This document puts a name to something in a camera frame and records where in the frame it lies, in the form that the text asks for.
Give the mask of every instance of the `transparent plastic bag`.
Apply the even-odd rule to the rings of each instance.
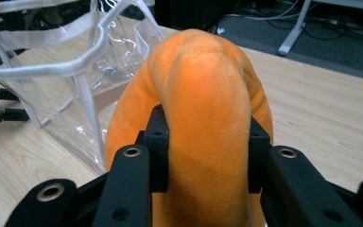
[[[30,119],[105,172],[104,141],[118,98],[164,35],[143,0],[0,3],[0,83]]]

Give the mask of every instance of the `orange stuffed object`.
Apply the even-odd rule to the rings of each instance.
[[[169,127],[169,182],[153,195],[154,226],[263,224],[249,201],[251,115],[272,138],[262,84],[247,56],[225,39],[181,31],[154,48],[113,113],[106,161],[135,142],[154,106]]]

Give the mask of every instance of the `wooden table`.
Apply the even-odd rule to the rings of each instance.
[[[356,191],[363,181],[363,79],[243,50],[268,95],[274,144],[299,149],[328,181]],[[0,100],[0,109],[12,105]],[[0,226],[36,184],[66,178],[82,185],[96,176],[31,122],[0,123]]]

